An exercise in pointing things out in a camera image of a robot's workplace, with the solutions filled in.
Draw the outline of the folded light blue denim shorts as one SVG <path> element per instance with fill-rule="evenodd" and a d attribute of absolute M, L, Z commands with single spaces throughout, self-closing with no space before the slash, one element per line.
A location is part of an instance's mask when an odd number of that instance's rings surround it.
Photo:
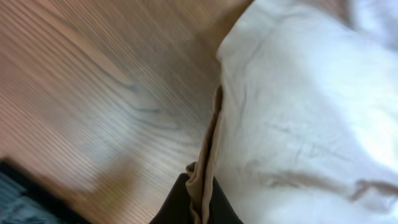
<path fill-rule="evenodd" d="M 90 224 L 30 173 L 1 159 L 1 223 Z"/>

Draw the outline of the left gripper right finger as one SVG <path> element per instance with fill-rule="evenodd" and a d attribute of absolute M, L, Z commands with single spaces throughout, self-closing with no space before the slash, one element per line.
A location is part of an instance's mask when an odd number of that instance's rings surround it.
<path fill-rule="evenodd" d="M 208 224 L 243 224 L 234 212 L 216 178 L 213 179 L 209 211 Z"/>

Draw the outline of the beige khaki shorts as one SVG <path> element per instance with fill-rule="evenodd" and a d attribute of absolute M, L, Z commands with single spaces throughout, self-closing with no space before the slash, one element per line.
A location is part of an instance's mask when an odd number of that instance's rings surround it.
<path fill-rule="evenodd" d="M 397 2 L 254 0 L 218 49 L 221 83 L 186 184 L 244 223 L 397 222 Z"/>

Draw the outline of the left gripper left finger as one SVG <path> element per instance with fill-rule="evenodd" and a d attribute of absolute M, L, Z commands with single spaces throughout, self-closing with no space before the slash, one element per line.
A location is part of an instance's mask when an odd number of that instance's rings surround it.
<path fill-rule="evenodd" d="M 150 224 L 193 224 L 190 196 L 186 188 L 187 174 L 180 174 Z"/>

